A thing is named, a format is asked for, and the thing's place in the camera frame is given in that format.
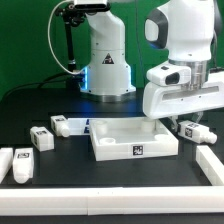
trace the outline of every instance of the black table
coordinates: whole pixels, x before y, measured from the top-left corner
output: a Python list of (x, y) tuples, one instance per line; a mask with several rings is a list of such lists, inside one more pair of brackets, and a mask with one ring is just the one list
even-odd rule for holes
[[(0, 103), (0, 147), (34, 147), (30, 140), (33, 126), (50, 128), (50, 117), (136, 117), (142, 113), (143, 90), (136, 98), (117, 103), (101, 103), (81, 98), (66, 89), (17, 90)], [(210, 148), (224, 158), (224, 112), (206, 112), (202, 124), (218, 135)], [(195, 161), (196, 144), (179, 138), (177, 156), (96, 162), (89, 136), (56, 137), (55, 149), (40, 153), (34, 147), (34, 178), (18, 185), (12, 170), (0, 188), (80, 188), (210, 186)], [(223, 223), (224, 214), (166, 214), (116, 216), (0, 217), (1, 223)]]

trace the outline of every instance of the white plastic part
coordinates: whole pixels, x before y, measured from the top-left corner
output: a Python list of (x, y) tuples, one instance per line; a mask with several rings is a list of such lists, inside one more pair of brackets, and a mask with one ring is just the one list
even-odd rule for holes
[(0, 150), (0, 184), (12, 166), (12, 148), (1, 148)]
[(161, 87), (148, 83), (143, 112), (150, 119), (171, 117), (224, 107), (224, 72), (213, 73), (201, 89), (184, 91), (181, 86)]
[(145, 22), (145, 37), (149, 41), (156, 41), (159, 37), (158, 25), (149, 19)]
[(196, 161), (213, 186), (224, 186), (224, 166), (208, 146), (197, 146)]
[(194, 123), (192, 121), (182, 121), (179, 125), (180, 131), (178, 132), (178, 135), (181, 137), (199, 144), (202, 142), (215, 144), (217, 141), (217, 135), (210, 132), (209, 127)]
[(159, 86), (170, 86), (167, 84), (167, 79), (173, 74), (179, 74), (178, 82), (173, 85), (183, 85), (191, 81), (191, 69), (189, 67), (172, 65), (168, 61), (148, 70), (147, 78)]
[(107, 0), (74, 0), (75, 6), (83, 6), (86, 5), (104, 5), (107, 6)]
[(89, 135), (90, 118), (68, 118), (70, 135)]
[(40, 152), (54, 149), (54, 136), (45, 127), (30, 129), (31, 141)]
[(90, 119), (90, 137), (97, 161), (178, 154), (178, 140), (146, 117)]
[(33, 148), (16, 149), (13, 159), (13, 175), (19, 184), (33, 178), (34, 158)]
[(163, 7), (169, 21), (166, 46), (169, 59), (187, 62), (210, 60), (214, 1), (171, 0), (159, 9)]
[(51, 117), (51, 128), (57, 136), (68, 137), (70, 135), (68, 120), (63, 115)]
[(86, 16), (91, 30), (91, 61), (81, 92), (99, 97), (135, 92), (125, 60), (124, 23), (110, 11)]
[(224, 212), (224, 187), (3, 189), (0, 215)]

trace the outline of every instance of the small white block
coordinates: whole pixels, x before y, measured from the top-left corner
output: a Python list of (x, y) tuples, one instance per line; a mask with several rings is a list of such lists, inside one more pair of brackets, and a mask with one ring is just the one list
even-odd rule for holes
[(40, 152), (54, 149), (54, 136), (45, 127), (30, 129), (31, 141)]
[(13, 175), (19, 184), (24, 184), (33, 178), (34, 159), (33, 148), (16, 149), (13, 159)]
[(70, 136), (68, 120), (63, 115), (51, 117), (51, 128), (57, 136)]
[(5, 178), (12, 166), (13, 150), (12, 148), (1, 148), (0, 150), (0, 183)]

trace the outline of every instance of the white surface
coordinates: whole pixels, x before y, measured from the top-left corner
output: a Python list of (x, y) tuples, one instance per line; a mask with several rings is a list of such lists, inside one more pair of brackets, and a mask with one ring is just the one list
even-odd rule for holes
[(70, 135), (68, 121), (63, 115), (51, 117), (51, 128), (57, 136), (66, 138)]
[(145, 37), (149, 41), (156, 41), (159, 37), (158, 25), (149, 19), (145, 22)]
[(169, 49), (169, 59), (188, 62), (211, 59), (213, 0), (171, 0), (159, 9), (169, 21), (166, 46)]
[(197, 146), (196, 161), (213, 186), (224, 186), (224, 166), (208, 146)]
[(168, 61), (148, 70), (147, 78), (159, 86), (167, 86), (166, 78), (174, 73), (178, 73), (180, 79), (178, 83), (172, 85), (183, 85), (191, 81), (191, 69), (189, 67), (172, 65)]
[(33, 178), (34, 158), (33, 148), (16, 149), (13, 159), (13, 175), (19, 184), (24, 184)]
[(74, 0), (74, 5), (95, 5), (103, 4), (107, 5), (107, 0)]
[(178, 154), (178, 140), (145, 117), (91, 119), (90, 136), (97, 161)]
[(91, 118), (68, 118), (70, 135), (89, 135), (89, 119)]
[(223, 99), (224, 72), (210, 74), (198, 91), (148, 83), (143, 95), (143, 112), (151, 119), (158, 119), (224, 107)]
[(31, 142), (40, 152), (54, 149), (54, 136), (45, 127), (30, 129)]
[(1, 148), (0, 150), (0, 184), (12, 166), (12, 148)]
[(224, 187), (0, 190), (0, 215), (224, 212)]
[(217, 141), (217, 135), (209, 131), (209, 127), (204, 125), (196, 124), (192, 121), (182, 121), (179, 123), (180, 132), (179, 136), (189, 139), (196, 143), (211, 143), (215, 144)]

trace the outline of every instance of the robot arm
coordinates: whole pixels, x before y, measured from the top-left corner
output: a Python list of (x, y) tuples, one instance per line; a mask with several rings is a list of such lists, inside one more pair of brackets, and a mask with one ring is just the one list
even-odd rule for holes
[(224, 106), (222, 76), (208, 75), (214, 30), (221, 31), (215, 0), (170, 0), (149, 14), (146, 38), (168, 49), (168, 61), (150, 69), (143, 111), (151, 119)]
[(90, 26), (91, 61), (85, 69), (83, 95), (103, 102), (133, 97), (131, 68), (125, 60), (125, 26), (107, 0), (74, 0)]
[(76, 10), (91, 12), (105, 12), (110, 9), (107, 0), (74, 0), (74, 7)]

